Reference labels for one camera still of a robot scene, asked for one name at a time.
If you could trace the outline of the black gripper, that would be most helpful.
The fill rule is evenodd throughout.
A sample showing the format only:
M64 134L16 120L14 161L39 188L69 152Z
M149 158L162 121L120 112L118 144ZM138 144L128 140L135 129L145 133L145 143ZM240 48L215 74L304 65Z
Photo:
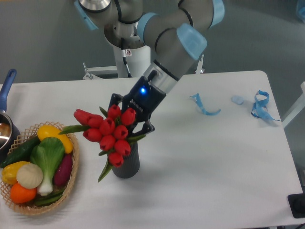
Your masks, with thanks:
M128 127L128 137L136 137L146 135L155 130L155 127L150 121L152 112L157 108L161 101L166 97L166 93L159 90L157 87L150 85L148 79L144 76L140 77L130 92L122 96L113 93L109 102L108 109L113 105L122 103L122 111L125 112L128 108L136 111L136 122ZM139 124L142 124L141 130L134 132L134 129Z

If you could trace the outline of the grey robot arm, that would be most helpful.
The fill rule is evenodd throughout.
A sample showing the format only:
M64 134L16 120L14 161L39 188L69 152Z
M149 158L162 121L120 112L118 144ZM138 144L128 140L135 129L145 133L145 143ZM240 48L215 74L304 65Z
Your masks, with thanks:
M112 46L120 78L138 78L125 95L113 94L110 104L133 108L142 129L129 136L154 130L152 112L207 46L203 31L224 18L221 0L181 0L167 16L144 13L141 0L77 0L76 9L89 28L102 29Z

